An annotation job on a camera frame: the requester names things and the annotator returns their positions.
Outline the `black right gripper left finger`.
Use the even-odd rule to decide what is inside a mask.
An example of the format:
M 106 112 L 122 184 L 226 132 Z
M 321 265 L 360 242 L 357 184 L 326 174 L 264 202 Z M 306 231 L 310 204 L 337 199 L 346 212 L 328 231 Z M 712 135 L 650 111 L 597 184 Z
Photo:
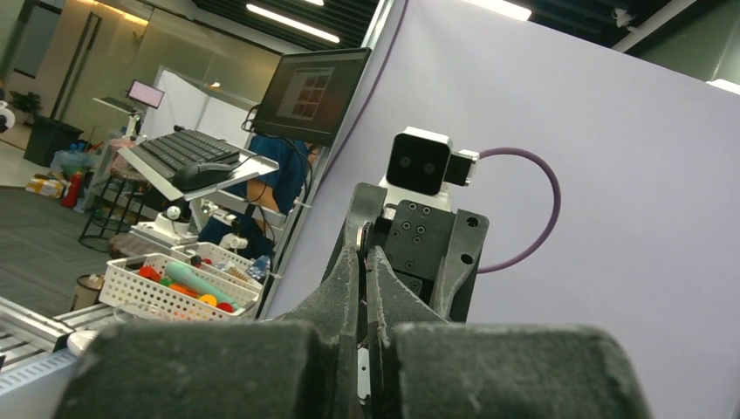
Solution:
M 342 249 L 291 312 L 251 322 L 130 322 L 82 354 L 57 418 L 356 418 L 360 261 Z

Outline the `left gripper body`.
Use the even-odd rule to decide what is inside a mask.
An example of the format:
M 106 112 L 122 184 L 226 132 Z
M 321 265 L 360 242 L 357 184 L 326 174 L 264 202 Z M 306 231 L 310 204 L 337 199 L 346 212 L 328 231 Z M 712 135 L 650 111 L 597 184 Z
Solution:
M 375 218 L 371 246 L 381 247 L 394 275 L 428 304 L 456 214 L 409 200 L 393 210 L 392 218 Z

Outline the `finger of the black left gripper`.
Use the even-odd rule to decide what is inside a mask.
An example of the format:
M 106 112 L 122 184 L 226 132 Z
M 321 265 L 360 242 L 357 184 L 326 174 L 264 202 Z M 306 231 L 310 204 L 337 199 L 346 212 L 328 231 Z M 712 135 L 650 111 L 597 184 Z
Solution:
M 464 209 L 455 215 L 430 298 L 432 310 L 447 321 L 467 319 L 488 227 L 486 216 Z
M 386 196 L 387 189 L 375 184 L 361 182 L 355 186 L 322 281 L 329 278 L 342 248 L 349 246 L 359 251 L 362 256 L 367 254 L 370 231 L 382 215 Z

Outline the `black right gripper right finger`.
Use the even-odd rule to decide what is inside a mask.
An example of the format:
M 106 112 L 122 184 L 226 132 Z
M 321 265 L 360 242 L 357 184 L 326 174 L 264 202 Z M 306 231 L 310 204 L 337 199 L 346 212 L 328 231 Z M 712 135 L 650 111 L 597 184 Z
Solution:
M 444 320 L 367 256 L 376 418 L 648 418 L 625 350 L 586 325 Z

